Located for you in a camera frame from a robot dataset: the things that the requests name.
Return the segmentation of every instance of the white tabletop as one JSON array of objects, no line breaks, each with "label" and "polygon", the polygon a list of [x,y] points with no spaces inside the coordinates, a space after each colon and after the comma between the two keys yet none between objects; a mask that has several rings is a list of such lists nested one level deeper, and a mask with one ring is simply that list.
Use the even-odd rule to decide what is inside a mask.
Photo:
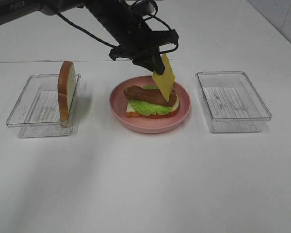
[{"label": "white tabletop", "polygon": [[[291,58],[171,60],[192,110],[176,129],[124,128],[108,104],[129,61],[76,62],[79,128],[17,139],[5,121],[31,74],[61,62],[0,64],[0,233],[291,233]],[[212,134],[198,71],[243,70],[273,119],[261,133]]]},{"label": "white tabletop", "polygon": [[[171,58],[291,56],[291,44],[246,0],[158,1],[158,17],[179,34]],[[71,21],[117,44],[87,9],[64,12]],[[154,30],[165,30],[150,20]],[[35,12],[0,26],[0,62],[110,60],[110,48],[57,16]]]}]

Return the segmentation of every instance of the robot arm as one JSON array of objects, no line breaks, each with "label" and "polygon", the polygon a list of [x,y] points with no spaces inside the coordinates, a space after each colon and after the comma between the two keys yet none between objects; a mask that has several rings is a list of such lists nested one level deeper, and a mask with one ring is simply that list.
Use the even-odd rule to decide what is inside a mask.
[{"label": "robot arm", "polygon": [[154,0],[140,0],[133,5],[124,0],[0,0],[0,25],[34,11],[60,15],[74,7],[86,7],[119,43],[109,53],[113,60],[129,58],[135,65],[163,74],[160,46],[172,43],[178,47],[175,30],[152,31],[143,19],[157,7]]}]

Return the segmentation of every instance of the lettuce leaf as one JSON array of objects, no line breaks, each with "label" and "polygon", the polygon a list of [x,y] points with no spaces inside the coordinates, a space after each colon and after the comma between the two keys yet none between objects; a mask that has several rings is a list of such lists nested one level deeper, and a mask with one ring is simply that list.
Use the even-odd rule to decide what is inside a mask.
[{"label": "lettuce leaf", "polygon": [[165,115],[170,113],[173,109],[173,107],[161,106],[140,100],[129,100],[129,103],[136,112],[145,116],[149,116],[151,114]]}]

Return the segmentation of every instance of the transparent tray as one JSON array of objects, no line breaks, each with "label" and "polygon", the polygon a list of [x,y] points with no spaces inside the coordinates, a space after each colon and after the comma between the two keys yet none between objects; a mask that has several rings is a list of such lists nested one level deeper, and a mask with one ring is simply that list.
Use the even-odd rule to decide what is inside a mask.
[{"label": "transparent tray", "polygon": [[72,117],[80,95],[80,74],[66,121],[60,121],[58,106],[58,74],[31,75],[22,90],[6,125],[18,138],[64,136],[73,132]]},{"label": "transparent tray", "polygon": [[242,71],[199,72],[198,96],[212,133],[260,132],[272,115]]}]

